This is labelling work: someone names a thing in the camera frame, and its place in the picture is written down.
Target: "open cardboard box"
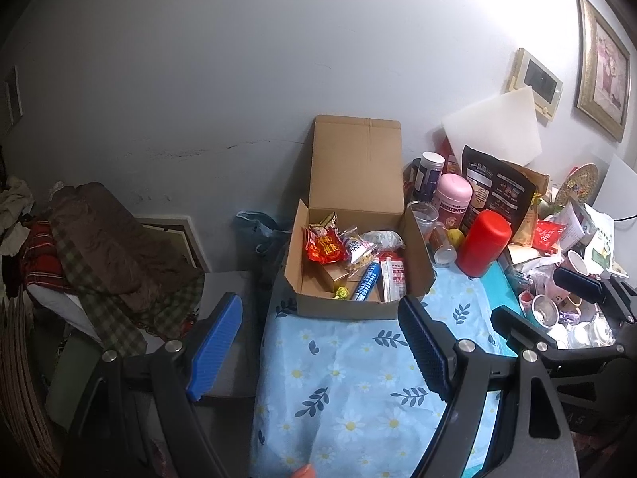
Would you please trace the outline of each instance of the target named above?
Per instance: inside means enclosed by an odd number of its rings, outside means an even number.
[[[309,207],[299,201],[285,277],[294,289],[300,316],[345,320],[397,317],[398,301],[381,302],[378,284],[365,302],[334,300],[318,263],[305,253],[304,227],[336,212],[338,227],[359,233],[394,230],[406,245],[405,276],[409,294],[423,297],[434,283],[434,270],[412,211],[403,213],[400,123],[319,115],[314,123]],[[359,275],[348,282],[356,288]]]

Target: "gold frame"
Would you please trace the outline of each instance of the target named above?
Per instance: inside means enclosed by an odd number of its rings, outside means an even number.
[[[580,17],[582,23],[582,66],[580,68],[580,91],[577,97],[577,107],[608,131],[614,140],[621,142],[623,138],[623,130],[626,126],[628,101],[631,93],[630,52],[628,52],[628,49],[623,45],[615,31],[600,14],[599,10],[593,7],[590,1],[578,1],[580,4]],[[601,28],[603,28],[610,36],[610,39],[616,44],[618,50],[626,59],[626,92],[620,123],[612,118],[598,103],[593,100],[598,65],[596,22],[599,23]]]

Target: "blue bottle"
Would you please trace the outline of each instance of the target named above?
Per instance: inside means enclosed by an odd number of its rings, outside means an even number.
[[[374,259],[374,262],[372,262],[367,267],[367,271],[365,271],[365,274],[362,276],[361,281],[359,282],[356,291],[354,291],[351,300],[367,300],[367,297],[371,292],[371,288],[374,287],[379,276],[380,263],[378,262],[378,259]]]

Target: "screw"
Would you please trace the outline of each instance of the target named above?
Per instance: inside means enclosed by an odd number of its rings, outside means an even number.
[[[166,344],[164,345],[164,348],[169,353],[178,353],[182,349],[183,346],[184,346],[184,344],[181,343],[181,341],[179,341],[179,340],[170,340],[170,341],[166,342]]]
[[[534,353],[533,351],[530,351],[529,349],[526,349],[522,353],[522,357],[526,359],[529,363],[535,363],[537,361],[537,354]]]
[[[107,363],[112,363],[114,362],[114,360],[117,359],[117,352],[116,351],[106,351],[104,354],[102,354],[102,361],[107,362]]]
[[[471,340],[458,341],[458,347],[463,353],[472,353],[476,349],[476,344]]]

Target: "green checkered blanket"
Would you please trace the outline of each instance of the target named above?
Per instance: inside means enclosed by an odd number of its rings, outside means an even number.
[[[177,291],[162,295],[146,311],[133,315],[120,296],[107,291],[66,230],[53,218],[51,231],[66,278],[75,288],[105,349],[115,349],[124,356],[145,354],[146,341],[136,323],[165,340],[181,337],[183,323],[201,299],[203,273]]]

